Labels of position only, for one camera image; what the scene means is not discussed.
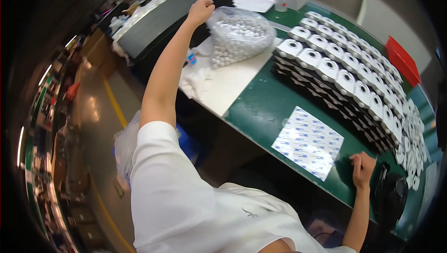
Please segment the left hand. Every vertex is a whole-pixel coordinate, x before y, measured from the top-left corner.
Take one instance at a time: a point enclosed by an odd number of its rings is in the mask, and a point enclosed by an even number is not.
[[[215,5],[213,0],[198,0],[195,2],[186,18],[187,23],[191,24],[194,29],[205,23],[213,14]]]

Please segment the yellow floor line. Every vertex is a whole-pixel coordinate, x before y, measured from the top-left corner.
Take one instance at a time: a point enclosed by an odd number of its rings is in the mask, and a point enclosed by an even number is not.
[[[116,102],[115,96],[112,93],[112,89],[110,88],[110,84],[107,81],[107,79],[104,79],[104,86],[105,89],[107,90],[107,94],[109,95],[109,99],[110,102],[112,103],[112,106],[116,112],[116,115],[118,116],[119,121],[121,122],[121,125],[123,128],[125,128],[127,126],[127,121],[124,117],[124,115],[122,114],[121,108],[119,107],[118,103]]]
[[[116,226],[115,222],[113,222],[112,217],[110,216],[109,212],[107,211],[107,209],[106,209],[106,207],[104,205],[104,202],[102,201],[101,196],[99,195],[98,189],[97,189],[97,187],[95,185],[95,181],[93,180],[92,173],[90,172],[90,167],[87,167],[87,170],[90,173],[90,181],[92,183],[93,192],[95,193],[96,197],[98,198],[99,205],[100,205],[102,211],[104,212],[104,215],[105,215],[106,219],[109,221],[110,226],[112,227],[112,229],[114,230],[114,232],[118,236],[119,240],[124,244],[124,246],[126,246],[126,248],[130,252],[136,253],[135,250],[133,249],[133,247],[124,239],[124,237],[122,236],[122,234],[119,231],[118,227]]]

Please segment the wall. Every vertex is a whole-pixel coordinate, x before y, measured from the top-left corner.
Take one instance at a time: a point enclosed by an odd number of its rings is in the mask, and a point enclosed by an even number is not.
[[[368,0],[361,26],[385,44],[391,35],[422,73],[434,56],[436,39],[417,0]]]

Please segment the white paper sheet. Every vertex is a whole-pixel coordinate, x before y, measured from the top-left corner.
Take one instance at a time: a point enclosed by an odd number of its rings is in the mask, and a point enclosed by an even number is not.
[[[325,181],[344,137],[296,106],[272,148]]]
[[[274,0],[233,0],[239,9],[265,13],[275,4]]]

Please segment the hand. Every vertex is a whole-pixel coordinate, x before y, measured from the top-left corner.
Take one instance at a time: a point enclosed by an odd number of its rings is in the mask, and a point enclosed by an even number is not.
[[[363,151],[352,155],[349,159],[352,160],[352,165],[354,165],[352,181],[357,191],[369,190],[369,181],[376,166],[376,160]]]
[[[191,6],[185,22],[191,24],[195,29],[210,18],[214,9],[213,0],[198,0]]]

